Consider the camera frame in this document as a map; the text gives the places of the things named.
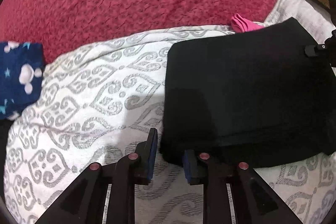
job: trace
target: folded black cloth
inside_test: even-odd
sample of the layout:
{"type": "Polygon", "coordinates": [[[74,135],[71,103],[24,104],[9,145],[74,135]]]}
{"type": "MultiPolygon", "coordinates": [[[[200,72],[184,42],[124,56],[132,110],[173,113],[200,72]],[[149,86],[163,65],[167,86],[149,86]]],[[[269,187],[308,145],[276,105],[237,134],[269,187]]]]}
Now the folded black cloth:
{"type": "Polygon", "coordinates": [[[293,18],[258,31],[174,44],[160,152],[185,149],[269,167],[336,150],[336,77],[305,56],[316,41],[293,18]]]}

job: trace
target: white bedspread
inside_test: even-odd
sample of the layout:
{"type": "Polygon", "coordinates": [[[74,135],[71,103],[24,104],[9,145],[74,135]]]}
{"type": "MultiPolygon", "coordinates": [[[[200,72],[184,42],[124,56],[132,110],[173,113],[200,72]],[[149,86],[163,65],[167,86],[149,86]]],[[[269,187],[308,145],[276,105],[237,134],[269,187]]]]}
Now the white bedspread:
{"type": "MultiPolygon", "coordinates": [[[[290,16],[322,43],[335,28],[305,0],[278,0],[264,25],[290,16]]],[[[44,72],[41,98],[12,126],[5,165],[6,204],[32,224],[93,161],[116,162],[162,130],[167,52],[186,39],[233,34],[227,26],[153,30],[85,45],[44,72]]],[[[336,160],[311,159],[258,169],[303,223],[320,223],[335,200],[336,160]]],[[[202,223],[201,186],[157,154],[149,186],[136,186],[136,222],[202,223]]]]}

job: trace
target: navy blue fabric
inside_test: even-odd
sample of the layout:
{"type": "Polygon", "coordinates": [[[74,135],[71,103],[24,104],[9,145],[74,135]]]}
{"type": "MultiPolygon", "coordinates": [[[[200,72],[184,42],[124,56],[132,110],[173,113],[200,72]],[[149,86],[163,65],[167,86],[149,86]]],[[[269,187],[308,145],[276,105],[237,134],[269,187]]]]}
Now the navy blue fabric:
{"type": "Polygon", "coordinates": [[[11,116],[15,111],[21,112],[40,97],[40,75],[29,82],[33,88],[30,94],[25,91],[25,85],[19,82],[24,65],[31,66],[34,71],[43,71],[41,44],[26,42],[10,47],[8,42],[0,42],[0,119],[11,116]]]}

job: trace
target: metal screw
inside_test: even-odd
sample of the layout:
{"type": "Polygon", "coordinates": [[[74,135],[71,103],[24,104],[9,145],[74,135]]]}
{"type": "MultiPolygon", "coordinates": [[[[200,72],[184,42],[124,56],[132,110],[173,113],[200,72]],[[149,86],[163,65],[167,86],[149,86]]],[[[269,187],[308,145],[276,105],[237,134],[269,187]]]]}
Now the metal screw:
{"type": "Polygon", "coordinates": [[[240,169],[243,169],[243,170],[246,170],[249,167],[249,165],[245,162],[239,163],[238,166],[239,166],[240,169]]]}
{"type": "Polygon", "coordinates": [[[90,169],[91,169],[92,171],[95,171],[95,170],[99,169],[99,167],[100,167],[99,164],[96,163],[96,162],[90,164],[90,169]]]}
{"type": "Polygon", "coordinates": [[[202,159],[202,160],[208,160],[210,158],[210,155],[208,153],[201,153],[199,155],[199,157],[202,159]]]}
{"type": "Polygon", "coordinates": [[[130,153],[130,154],[128,155],[128,158],[129,158],[130,160],[136,160],[137,158],[139,158],[139,155],[138,155],[137,153],[130,153]]]}

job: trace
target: pink cloth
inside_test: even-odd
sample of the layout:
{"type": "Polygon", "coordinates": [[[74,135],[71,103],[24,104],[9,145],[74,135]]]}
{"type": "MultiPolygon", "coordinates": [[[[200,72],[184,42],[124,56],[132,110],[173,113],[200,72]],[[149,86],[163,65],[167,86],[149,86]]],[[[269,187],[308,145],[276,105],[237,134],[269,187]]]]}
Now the pink cloth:
{"type": "Polygon", "coordinates": [[[235,32],[249,32],[263,28],[263,26],[243,18],[240,14],[235,14],[233,17],[231,17],[231,26],[235,32]]]}

